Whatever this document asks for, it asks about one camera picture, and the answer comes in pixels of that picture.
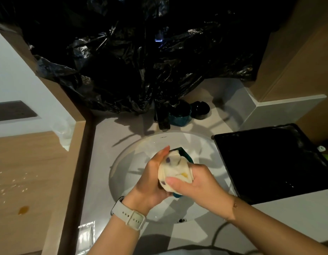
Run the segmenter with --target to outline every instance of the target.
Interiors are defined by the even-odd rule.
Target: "hand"
[[[231,220],[234,217],[234,197],[222,189],[208,167],[192,163],[189,166],[194,175],[192,184],[174,177],[167,177],[166,183],[178,193],[192,198],[201,207]]]
[[[125,206],[146,216],[150,209],[172,195],[171,192],[166,192],[158,182],[159,165],[169,152],[170,146],[167,146],[150,159],[136,186],[124,198],[122,203]]]

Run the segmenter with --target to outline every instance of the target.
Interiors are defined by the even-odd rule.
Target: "sink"
[[[194,163],[205,164],[217,182],[234,194],[229,175],[213,140],[202,135],[170,131],[147,136],[134,142],[117,157],[111,167],[109,187],[115,201],[135,186],[146,163],[159,150],[170,145],[171,149],[182,147]],[[169,197],[155,206],[148,214],[149,221],[175,224],[194,220],[208,213],[189,197]]]

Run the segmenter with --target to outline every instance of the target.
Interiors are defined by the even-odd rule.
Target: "white watch strap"
[[[126,225],[134,230],[141,230],[145,224],[146,217],[135,210],[129,209],[127,206],[122,204],[120,200],[123,200],[123,197],[116,202],[111,211],[111,215],[115,214],[122,221],[124,221]]]

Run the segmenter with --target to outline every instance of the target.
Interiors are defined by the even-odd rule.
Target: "watch face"
[[[125,196],[121,196],[121,197],[115,202],[115,204],[113,205],[113,208],[111,209],[111,212],[110,212],[110,215],[111,215],[111,216],[113,216],[113,214],[114,214],[112,211],[113,211],[114,207],[116,206],[116,203],[117,203],[118,201],[122,202],[123,199],[124,199],[124,197],[125,197]]]

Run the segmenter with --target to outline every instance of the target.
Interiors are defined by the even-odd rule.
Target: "liquid spill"
[[[29,210],[29,206],[23,206],[20,208],[18,215],[26,214],[28,212],[28,210]]]

